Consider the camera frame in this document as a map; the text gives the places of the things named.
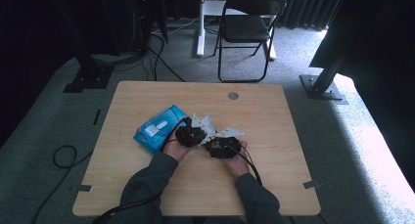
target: gray sleeve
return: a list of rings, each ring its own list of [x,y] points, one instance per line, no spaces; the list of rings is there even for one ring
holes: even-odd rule
[[[284,223],[278,199],[259,185],[250,173],[240,176],[235,187],[244,205],[248,223]]]
[[[156,153],[149,166],[134,174],[125,186],[120,205],[138,202],[162,193],[178,162],[164,153]],[[154,202],[116,213],[109,223],[161,223],[160,198]]]

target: table top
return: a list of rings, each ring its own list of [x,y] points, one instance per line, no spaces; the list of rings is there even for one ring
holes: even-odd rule
[[[229,94],[238,98],[232,100]],[[280,201],[282,215],[315,215],[320,204],[291,113],[279,85],[122,81],[115,90],[73,213],[96,216],[118,206],[128,179],[148,166],[152,155],[133,136],[151,116],[176,105],[189,116],[210,115],[217,131],[245,132],[248,152],[263,186]],[[235,179],[205,148],[192,150],[179,164],[161,195],[166,216],[245,215]]]

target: black chair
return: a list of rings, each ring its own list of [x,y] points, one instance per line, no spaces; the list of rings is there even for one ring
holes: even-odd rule
[[[219,49],[219,65],[217,77],[221,82],[259,82],[261,81],[268,69],[269,54],[271,49],[266,51],[266,61],[263,75],[258,79],[222,79],[222,49],[224,48],[256,48],[254,56],[262,44],[269,40],[272,44],[274,38],[275,25],[278,18],[282,15],[286,7],[286,0],[227,0],[222,11],[222,18],[217,32],[216,45],[213,55],[216,55],[216,49]],[[229,15],[227,11],[233,9],[242,12],[241,15]],[[259,43],[257,46],[222,46],[222,40],[229,43]]]

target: person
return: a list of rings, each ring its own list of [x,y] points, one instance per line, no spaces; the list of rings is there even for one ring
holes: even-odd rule
[[[243,146],[241,154],[245,157],[248,144],[244,141],[240,143]],[[162,152],[154,154],[149,166],[129,179],[122,192],[120,205],[153,196],[157,198],[153,202],[117,212],[108,223],[164,223],[158,194],[162,193],[174,170],[193,148],[195,147],[182,146],[172,134]],[[283,223],[279,213],[280,203],[272,193],[256,182],[250,174],[247,162],[238,155],[233,158],[221,158],[221,161],[236,179],[235,187],[243,203],[248,223]]]

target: stand base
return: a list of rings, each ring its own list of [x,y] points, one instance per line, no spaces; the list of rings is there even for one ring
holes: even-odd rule
[[[82,68],[79,70],[72,84],[65,87],[64,93],[82,93],[83,89],[106,89],[114,66],[103,66],[96,64],[100,68],[100,72],[95,78],[84,78]]]
[[[336,104],[339,105],[348,104],[346,97],[339,92],[334,82],[324,93],[315,92],[312,87],[317,78],[318,75],[300,75],[302,86],[304,87],[309,99],[335,100]]]

